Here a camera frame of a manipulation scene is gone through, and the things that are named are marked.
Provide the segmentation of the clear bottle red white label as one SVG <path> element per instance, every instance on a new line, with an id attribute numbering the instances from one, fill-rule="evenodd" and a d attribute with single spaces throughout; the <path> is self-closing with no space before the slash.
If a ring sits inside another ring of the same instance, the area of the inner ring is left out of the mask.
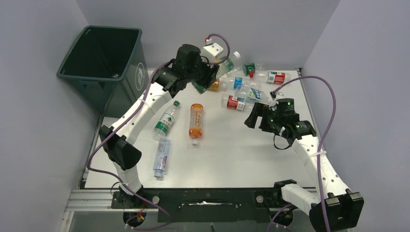
<path id="1" fill-rule="evenodd" d="M 223 94 L 221 98 L 221 106 L 223 108 L 240 112 L 250 112 L 255 103 L 257 102 L 253 99 L 236 97 L 229 94 Z"/>

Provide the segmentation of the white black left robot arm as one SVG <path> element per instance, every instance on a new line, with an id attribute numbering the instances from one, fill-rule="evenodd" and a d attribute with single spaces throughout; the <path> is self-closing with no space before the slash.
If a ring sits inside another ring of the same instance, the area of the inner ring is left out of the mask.
<path id="1" fill-rule="evenodd" d="M 102 126 L 99 136 L 104 151 L 113 162 L 120 178 L 121 191 L 129 196 L 143 186 L 138 177 L 137 163 L 142 153 L 133 145 L 145 125 L 178 92 L 192 83 L 200 93 L 216 80 L 224 49 L 217 43 L 203 48 L 191 44 L 179 47 L 175 58 L 153 72 L 147 94 L 111 126 Z"/>

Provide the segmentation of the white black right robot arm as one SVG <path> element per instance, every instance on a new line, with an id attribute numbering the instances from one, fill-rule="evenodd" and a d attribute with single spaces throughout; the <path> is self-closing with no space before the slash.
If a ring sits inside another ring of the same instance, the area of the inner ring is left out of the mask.
<path id="1" fill-rule="evenodd" d="M 308 192 L 294 180 L 279 181 L 274 184 L 272 200 L 278 206 L 291 203 L 309 216 L 316 231 L 325 231 L 328 220 L 331 231 L 356 227 L 364 206 L 359 192 L 353 192 L 341 180 L 326 156 L 319 148 L 319 138 L 312 124 L 300 120 L 294 110 L 294 100 L 284 98 L 274 106 L 255 103 L 244 124 L 255 128 L 257 118 L 261 117 L 259 128 L 264 132 L 286 139 L 309 176 L 316 184 L 317 194 Z"/>

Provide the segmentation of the green label tea bottle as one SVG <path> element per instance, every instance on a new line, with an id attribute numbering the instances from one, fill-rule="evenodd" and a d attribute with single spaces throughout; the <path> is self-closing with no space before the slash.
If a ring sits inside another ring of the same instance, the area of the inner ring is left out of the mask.
<path id="1" fill-rule="evenodd" d="M 234 51 L 222 64 L 220 64 L 220 69 L 218 72 L 217 80 L 226 75 L 228 72 L 234 69 L 235 63 L 239 61 L 241 55 L 238 51 Z"/>

